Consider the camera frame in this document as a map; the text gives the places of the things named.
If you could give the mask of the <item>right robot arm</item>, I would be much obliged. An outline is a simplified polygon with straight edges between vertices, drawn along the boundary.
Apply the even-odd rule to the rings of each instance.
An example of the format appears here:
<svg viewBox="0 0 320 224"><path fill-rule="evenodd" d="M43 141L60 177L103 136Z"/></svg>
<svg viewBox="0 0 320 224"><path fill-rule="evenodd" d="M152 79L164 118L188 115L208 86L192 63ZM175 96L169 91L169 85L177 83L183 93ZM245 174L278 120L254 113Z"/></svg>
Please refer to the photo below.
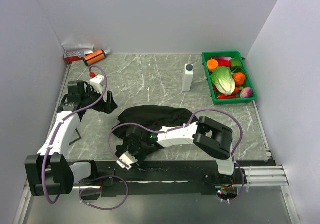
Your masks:
<svg viewBox="0 0 320 224"><path fill-rule="evenodd" d="M155 132L132 125L126 137L129 144L118 161L123 168L130 169L132 164L138 165L160 148L195 144L216 159L218 177L223 183L230 183L236 177L232 160L233 130L209 117L201 116L196 122L178 127L163 126Z"/></svg>

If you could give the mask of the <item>black printed t-shirt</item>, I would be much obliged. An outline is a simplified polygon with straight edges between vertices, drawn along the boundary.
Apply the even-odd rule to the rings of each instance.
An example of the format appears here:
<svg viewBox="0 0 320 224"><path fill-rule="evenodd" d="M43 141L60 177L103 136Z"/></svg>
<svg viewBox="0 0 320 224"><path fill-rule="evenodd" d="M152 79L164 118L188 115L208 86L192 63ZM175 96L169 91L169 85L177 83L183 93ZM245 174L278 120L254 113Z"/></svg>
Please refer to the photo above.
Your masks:
<svg viewBox="0 0 320 224"><path fill-rule="evenodd" d="M175 108L169 106L158 105L142 105L134 106L123 111L118 120L120 124L137 123L151 130L158 131L163 126L175 127L182 126L187 123L193 113L185 108ZM122 144L116 146L116 156L120 157L127 151L127 146L124 144L126 131L129 125L117 128L112 133L122 139Z"/></svg>

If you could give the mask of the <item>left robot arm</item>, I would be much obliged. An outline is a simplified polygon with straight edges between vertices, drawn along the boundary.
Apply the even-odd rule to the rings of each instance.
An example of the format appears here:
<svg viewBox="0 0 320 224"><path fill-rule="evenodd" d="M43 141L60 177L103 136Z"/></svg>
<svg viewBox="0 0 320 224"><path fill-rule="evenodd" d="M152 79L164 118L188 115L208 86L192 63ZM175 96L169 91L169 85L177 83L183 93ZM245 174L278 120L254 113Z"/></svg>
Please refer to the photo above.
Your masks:
<svg viewBox="0 0 320 224"><path fill-rule="evenodd" d="M27 156L25 160L27 179L34 196L69 194L75 183L83 180L87 185L93 185L99 179L94 160L69 164L65 155L88 109L110 114L118 106L102 75L88 82L70 81L67 86L67 94L58 106L56 120L46 142L37 154Z"/></svg>

